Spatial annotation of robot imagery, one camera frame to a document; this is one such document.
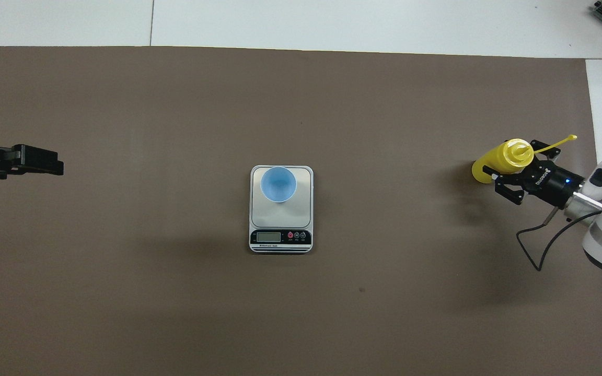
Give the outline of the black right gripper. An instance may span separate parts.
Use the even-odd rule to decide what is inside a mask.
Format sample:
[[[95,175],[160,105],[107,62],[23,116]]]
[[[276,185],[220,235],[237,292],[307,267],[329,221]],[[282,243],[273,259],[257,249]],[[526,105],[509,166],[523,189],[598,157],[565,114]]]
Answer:
[[[561,154],[560,143],[547,144],[537,139],[530,141],[534,154],[547,159],[556,159]],[[521,173],[499,173],[488,166],[483,166],[482,172],[492,179],[497,194],[514,204],[523,202],[525,190],[522,188]],[[532,162],[526,167],[526,192],[543,202],[567,203],[580,188],[581,176],[554,162]]]

